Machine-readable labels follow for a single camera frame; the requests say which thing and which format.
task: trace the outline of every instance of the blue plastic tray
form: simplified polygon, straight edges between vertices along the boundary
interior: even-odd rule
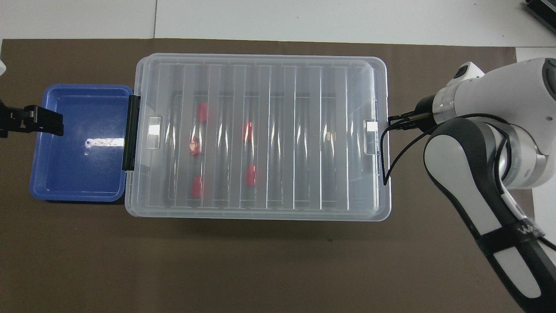
[[[63,115],[64,136],[37,136],[30,185],[35,198],[111,202],[121,197],[132,94],[122,85],[52,85],[44,92],[42,106]]]

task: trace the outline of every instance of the black vent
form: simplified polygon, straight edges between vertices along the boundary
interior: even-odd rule
[[[525,6],[535,18],[556,33],[556,0],[531,0]]]

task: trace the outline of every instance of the translucent plastic container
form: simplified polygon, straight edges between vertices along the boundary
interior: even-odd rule
[[[390,213],[378,58],[157,53],[137,65],[135,94],[126,183],[134,216],[382,221]]]

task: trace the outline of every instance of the transparent plastic lid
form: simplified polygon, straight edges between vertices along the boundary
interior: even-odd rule
[[[378,58],[156,53],[137,65],[135,94],[126,185],[134,216],[382,221],[390,213]]]

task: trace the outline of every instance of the white floor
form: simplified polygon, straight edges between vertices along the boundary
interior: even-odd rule
[[[510,46],[556,57],[521,0],[0,0],[0,38],[215,38]],[[556,241],[556,178],[533,190]]]

